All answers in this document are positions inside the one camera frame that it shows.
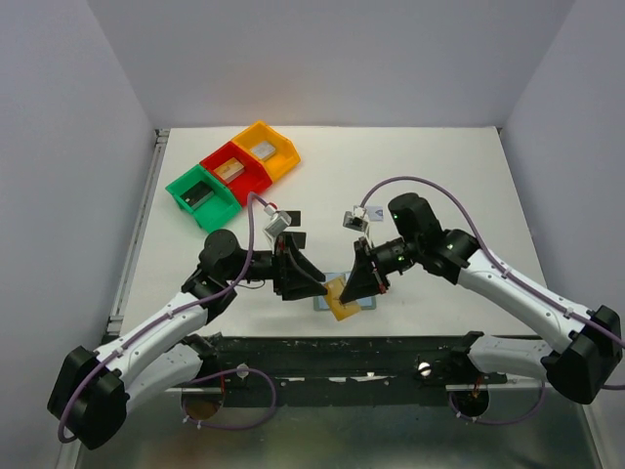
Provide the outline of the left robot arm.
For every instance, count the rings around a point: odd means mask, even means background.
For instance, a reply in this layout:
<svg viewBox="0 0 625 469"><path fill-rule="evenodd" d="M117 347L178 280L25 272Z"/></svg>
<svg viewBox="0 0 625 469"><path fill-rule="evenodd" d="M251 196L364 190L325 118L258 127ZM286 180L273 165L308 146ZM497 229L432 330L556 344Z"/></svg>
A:
<svg viewBox="0 0 625 469"><path fill-rule="evenodd" d="M229 307L238 282L269 280L284 301L324 294L324 274L303 253L306 238L286 231L270 250L256 251L229 230L210 233L197 267L160 311L94 351L78 346L65 356L47 404L59 420L59 440L99 448L153 395L209 384L217 364L190 335Z"/></svg>

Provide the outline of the white VIP card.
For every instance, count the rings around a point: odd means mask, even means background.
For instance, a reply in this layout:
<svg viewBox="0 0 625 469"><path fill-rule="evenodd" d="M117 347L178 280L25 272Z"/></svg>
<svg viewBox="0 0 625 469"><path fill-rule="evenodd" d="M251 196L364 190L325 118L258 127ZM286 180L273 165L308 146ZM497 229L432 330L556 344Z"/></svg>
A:
<svg viewBox="0 0 625 469"><path fill-rule="evenodd" d="M384 208L382 206L366 206L366 211L371 222L384 221Z"/></svg>

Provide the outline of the gold credit card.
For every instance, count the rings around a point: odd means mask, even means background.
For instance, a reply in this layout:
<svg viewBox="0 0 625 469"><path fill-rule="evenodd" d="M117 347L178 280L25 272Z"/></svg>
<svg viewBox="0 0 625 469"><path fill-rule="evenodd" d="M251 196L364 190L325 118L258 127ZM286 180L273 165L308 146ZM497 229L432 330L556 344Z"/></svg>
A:
<svg viewBox="0 0 625 469"><path fill-rule="evenodd" d="M324 301L336 321L345 320L361 311L361 307L356 301L343 303L340 300L346 284L347 281L344 275L334 277L325 283L326 294L324 295Z"/></svg>

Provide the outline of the dark credit card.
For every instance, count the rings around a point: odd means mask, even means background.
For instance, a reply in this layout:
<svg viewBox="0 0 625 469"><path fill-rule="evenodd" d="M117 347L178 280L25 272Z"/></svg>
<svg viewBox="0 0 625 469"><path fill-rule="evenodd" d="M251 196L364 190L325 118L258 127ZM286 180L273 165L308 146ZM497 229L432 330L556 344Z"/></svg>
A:
<svg viewBox="0 0 625 469"><path fill-rule="evenodd" d="M290 218L290 228L299 228L302 226L302 212L299 210L288 210L286 214Z"/></svg>
<svg viewBox="0 0 625 469"><path fill-rule="evenodd" d="M298 249L306 248L307 234L305 232L292 232L291 235Z"/></svg>

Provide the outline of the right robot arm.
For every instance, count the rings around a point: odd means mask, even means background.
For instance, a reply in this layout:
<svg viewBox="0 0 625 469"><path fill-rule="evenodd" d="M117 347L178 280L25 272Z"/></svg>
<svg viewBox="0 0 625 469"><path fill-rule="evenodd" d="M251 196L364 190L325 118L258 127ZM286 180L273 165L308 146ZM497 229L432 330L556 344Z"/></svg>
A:
<svg viewBox="0 0 625 469"><path fill-rule="evenodd" d="M388 208L398 237L378 246L362 237L340 295L343 303L387 292L392 273L415 265L493 302L537 334L514 339L469 333L449 359L451 375L469 383L489 373L546 381L578 404L590 404L622 360L621 321L607 306L592 310L519 274L476 237L445 230L429 202L414 192Z"/></svg>

